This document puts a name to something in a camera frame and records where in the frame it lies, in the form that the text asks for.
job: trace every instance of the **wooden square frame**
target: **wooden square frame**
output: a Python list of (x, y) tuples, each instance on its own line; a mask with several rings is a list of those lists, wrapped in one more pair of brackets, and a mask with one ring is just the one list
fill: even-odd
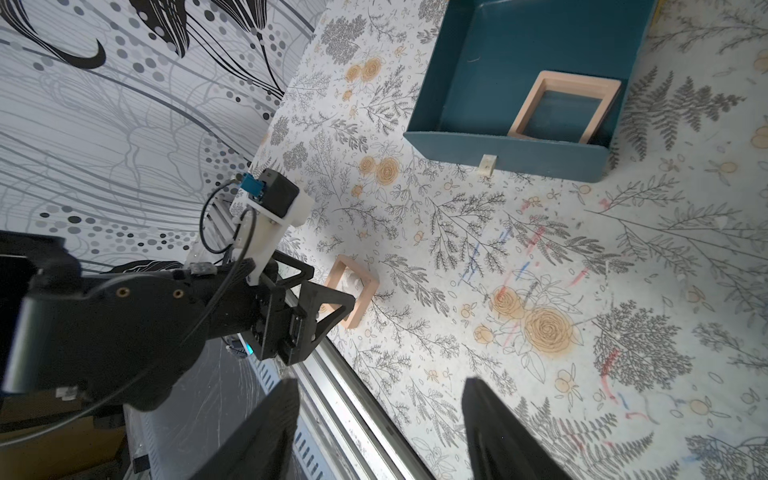
[(375, 278), (368, 270), (362, 267), (355, 260), (349, 258), (347, 255), (339, 255), (336, 257), (336, 262), (333, 264), (333, 268), (328, 273), (326, 278), (326, 286), (328, 288), (336, 289), (339, 285), (341, 277), (344, 275), (346, 269), (350, 269), (362, 280), (362, 292), (360, 296), (355, 300), (355, 308), (352, 312), (342, 320), (339, 325), (346, 329), (356, 328), (360, 324), (362, 315), (368, 309), (368, 305), (373, 300), (373, 295), (379, 289), (379, 279)]
[(608, 109), (611, 108), (611, 104), (619, 92), (619, 88), (621, 88), (621, 81), (619, 80), (543, 70), (538, 74), (536, 82), (534, 82), (533, 88), (528, 93), (528, 97), (520, 108), (518, 116), (509, 129), (507, 136), (531, 138), (523, 135), (522, 132), (528, 126), (528, 122), (531, 120), (533, 112), (536, 111), (541, 98), (544, 97), (544, 93), (546, 91), (560, 91), (565, 94), (601, 99), (598, 109), (592, 115), (592, 119), (578, 141), (580, 144), (589, 143), (594, 132), (603, 123)]

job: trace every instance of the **small white clip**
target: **small white clip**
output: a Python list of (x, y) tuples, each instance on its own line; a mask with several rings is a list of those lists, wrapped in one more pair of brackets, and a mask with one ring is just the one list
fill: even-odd
[(483, 155), (478, 166), (478, 173), (483, 177), (493, 175), (493, 169), (496, 167), (496, 155)]

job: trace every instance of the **gray fern print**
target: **gray fern print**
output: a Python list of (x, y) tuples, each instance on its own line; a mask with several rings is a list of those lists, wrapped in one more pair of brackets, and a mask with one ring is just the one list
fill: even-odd
[(739, 445), (709, 435), (693, 435), (685, 441), (701, 462), (699, 470), (705, 480), (768, 478), (768, 437), (754, 437)]
[(344, 17), (334, 18), (323, 31), (320, 43), (327, 45), (326, 53), (333, 58), (333, 63), (344, 65), (360, 48), (355, 40), (365, 29), (366, 20), (362, 15), (357, 15), (351, 22)]
[(280, 117), (272, 128), (270, 145), (279, 145), (286, 135), (288, 135), (288, 117)]
[(572, 478), (677, 478), (680, 469), (677, 462), (653, 470), (629, 470), (631, 463), (653, 444), (654, 434), (629, 442), (609, 441), (613, 429), (618, 425), (613, 413), (591, 420), (560, 419), (552, 415), (549, 398), (544, 400), (541, 407), (530, 402), (535, 409), (533, 412), (529, 412), (528, 405), (525, 397), (521, 398), (512, 410), (515, 417)]
[(283, 154), (283, 165), (286, 170), (301, 168), (301, 164), (304, 163), (306, 157), (307, 152), (304, 142), (299, 142), (298, 145)]
[(711, 348), (714, 352), (726, 351), (728, 363), (736, 367), (743, 367), (757, 374), (768, 375), (768, 355), (761, 354), (759, 350), (748, 349), (744, 346), (744, 340), (731, 335), (719, 323), (699, 323), (694, 328), (694, 335), (699, 343)]
[(691, 77), (687, 77), (672, 92), (672, 71), (654, 88), (658, 72), (658, 68), (653, 67), (629, 87), (627, 102), (621, 114), (621, 133), (634, 147), (640, 160), (645, 158), (648, 138), (653, 131), (659, 132), (669, 151), (677, 141), (680, 123), (698, 132), (701, 130), (702, 118), (717, 121), (722, 112), (728, 112), (746, 100), (737, 95), (713, 94), (712, 87), (708, 85), (696, 89)]
[(594, 344), (594, 367), (601, 376), (642, 392), (656, 384), (670, 389), (677, 376), (690, 373), (692, 358), (676, 351), (673, 340), (680, 327), (653, 312), (630, 300), (592, 320), (601, 330)]

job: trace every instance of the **blue marker stain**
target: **blue marker stain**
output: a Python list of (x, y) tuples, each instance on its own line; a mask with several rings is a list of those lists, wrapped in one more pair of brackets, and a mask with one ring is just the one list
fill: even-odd
[(520, 269), (520, 273), (515, 277), (515, 280), (520, 280), (520, 276), (525, 272), (525, 269), (528, 268), (528, 265), (530, 265), (531, 262), (525, 262), (525, 265)]
[(621, 397), (621, 403), (624, 403), (624, 407), (625, 407), (627, 410), (629, 410), (629, 406), (627, 405), (627, 400), (624, 400), (624, 396), (623, 396), (623, 395), (621, 395), (620, 393), (617, 393), (617, 395), (619, 395), (619, 397)]

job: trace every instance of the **leaf print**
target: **leaf print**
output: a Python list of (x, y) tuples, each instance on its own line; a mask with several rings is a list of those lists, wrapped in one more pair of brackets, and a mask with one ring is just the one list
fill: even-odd
[(301, 164), (304, 163), (306, 157), (307, 152), (304, 147), (304, 142), (299, 142), (298, 145), (283, 154), (283, 165), (288, 171), (301, 168)]
[(702, 345), (711, 348), (714, 352), (721, 352), (723, 349), (733, 351), (735, 356), (728, 357), (730, 365), (742, 366), (757, 374), (768, 375), (768, 356), (760, 356), (756, 349), (752, 352), (745, 349), (744, 341), (732, 336), (719, 323), (699, 323), (694, 328), (694, 335)]
[(674, 72), (670, 71), (667, 78), (651, 90), (657, 73), (658, 70), (654, 67), (630, 86), (621, 114), (620, 132), (626, 135), (640, 155), (640, 160), (643, 160), (647, 153), (649, 131), (659, 131), (669, 151), (677, 141), (680, 122), (690, 125), (698, 132), (701, 130), (702, 117), (717, 121), (720, 119), (720, 112), (728, 112), (746, 100), (737, 95), (713, 95), (712, 87), (708, 85), (697, 90), (691, 77), (687, 77), (669, 97)]
[(311, 74), (299, 74), (286, 90), (286, 100), (296, 101), (303, 110), (309, 109), (314, 101), (326, 96), (330, 74), (314, 71)]
[(629, 442), (609, 442), (609, 435), (618, 425), (612, 413), (591, 420), (560, 419), (551, 414), (549, 399), (545, 399), (541, 407), (534, 406), (533, 414), (529, 412), (529, 404), (533, 405), (525, 397), (521, 398), (512, 409), (515, 417), (572, 478), (671, 480), (677, 477), (677, 462), (654, 470), (637, 470), (632, 475), (626, 471), (650, 448), (653, 433)]
[(552, 265), (573, 262), (568, 255), (578, 255), (584, 268), (604, 275), (606, 268), (613, 273), (626, 273), (633, 263), (621, 260), (617, 253), (605, 253), (599, 240), (584, 236), (571, 237), (569, 226), (549, 220), (546, 215), (531, 215), (528, 221), (510, 214), (502, 225), (524, 248), (538, 245), (539, 251)]
[(458, 422), (456, 407), (445, 400), (442, 393), (433, 389), (427, 389), (424, 393), (413, 379), (406, 389), (419, 416), (432, 422), (435, 434), (443, 446), (458, 446), (457, 439), (466, 442), (464, 425)]
[(448, 0), (422, 0), (419, 4), (419, 20), (426, 20), (437, 25), (445, 14)]
[(362, 200), (358, 200), (348, 207), (337, 208), (334, 212), (344, 213), (352, 224), (355, 223), (355, 220), (360, 219), (363, 227), (370, 225), (375, 232), (382, 229), (390, 240), (394, 240), (399, 235), (397, 227), (390, 224), (389, 218), (376, 215), (376, 205), (365, 205)]
[(469, 368), (474, 373), (485, 378), (490, 378), (496, 388), (502, 395), (511, 396), (518, 391), (515, 381), (510, 377), (507, 370), (502, 367), (502, 362), (493, 358), (487, 353), (477, 353), (475, 350), (462, 344), (469, 357)]
[(413, 293), (423, 306), (431, 306), (437, 313), (448, 316), (449, 308), (445, 303), (445, 294), (435, 287), (427, 290), (425, 286), (429, 283), (425, 268), (409, 265), (408, 259), (397, 253), (387, 253), (380, 263), (392, 269), (389, 278), (396, 287), (405, 293)]
[(421, 84), (415, 82), (407, 93), (403, 92), (402, 74), (405, 69), (403, 65), (398, 65), (374, 90), (371, 101), (362, 106), (368, 119), (375, 124), (376, 130), (381, 134), (391, 134), (400, 124), (400, 120), (405, 120), (413, 113), (413, 105), (419, 96)]
[(320, 43), (327, 45), (326, 53), (333, 58), (333, 63), (344, 65), (352, 60), (360, 48), (354, 41), (362, 35), (366, 28), (366, 20), (357, 15), (351, 22), (344, 17), (331, 20), (323, 34)]
[(429, 199), (432, 215), (429, 226), (433, 235), (429, 252), (433, 255), (435, 268), (444, 271), (455, 269), (458, 262), (466, 261), (464, 272), (478, 272), (485, 275), (483, 266), (478, 262), (482, 255), (483, 262), (492, 272), (501, 273), (504, 269), (502, 259), (508, 255), (501, 237), (483, 240), (483, 227), (493, 218), (496, 207), (504, 203), (504, 194), (480, 195), (464, 193), (454, 195), (451, 200), (441, 204)]
[(391, 325), (394, 329), (392, 339), (398, 347), (403, 346), (403, 334), (408, 334), (414, 339), (420, 350), (426, 352), (434, 358), (435, 351), (445, 359), (458, 356), (458, 343), (454, 335), (432, 335), (429, 332), (429, 321), (420, 318), (414, 323), (407, 323), (406, 319), (411, 316), (411, 306), (406, 305), (402, 309), (387, 307), (383, 305), (384, 299), (390, 298), (392, 291), (386, 291), (376, 294), (376, 299), (371, 302), (371, 312), (373, 313), (373, 322), (379, 327), (384, 328)]
[(675, 350), (673, 338), (680, 327), (667, 325), (666, 315), (652, 314), (630, 300), (592, 320), (601, 329), (595, 337), (594, 367), (602, 376), (642, 392), (656, 384), (670, 389), (672, 380), (690, 373), (691, 357)]
[(280, 117), (272, 127), (270, 145), (279, 145), (288, 135), (288, 117)]
[(664, 174), (658, 179), (656, 175), (648, 179), (648, 182), (637, 180), (630, 182), (626, 187), (622, 188), (621, 185), (616, 186), (617, 193), (613, 193), (606, 190), (605, 196), (608, 198), (609, 203), (606, 205), (604, 212), (615, 207), (642, 207), (647, 201), (655, 204), (658, 207), (665, 207), (668, 204), (673, 204), (684, 200), (683, 192), (678, 191), (674, 194), (670, 194), (673, 188), (675, 188), (680, 181), (674, 177), (667, 178)]
[(768, 437), (753, 437), (740, 445), (713, 436), (685, 438), (688, 450), (701, 462), (705, 480), (765, 478), (768, 475)]
[(399, 429), (409, 424), (409, 407), (402, 402), (390, 401), (389, 396), (392, 387), (402, 378), (403, 371), (411, 368), (411, 357), (399, 355), (395, 350), (384, 350), (380, 345), (363, 350), (358, 349), (354, 341), (351, 345), (355, 349), (352, 368), (357, 375)]
[(675, 43), (678, 50), (686, 52), (700, 41), (726, 37), (717, 50), (717, 53), (722, 55), (727, 50), (768, 36), (768, 28), (760, 24), (761, 20), (761, 15), (750, 17), (745, 12), (729, 9), (723, 10), (716, 21), (708, 24), (702, 24), (692, 17), (678, 17), (678, 27), (675, 31), (648, 35), (648, 40), (651, 51)]

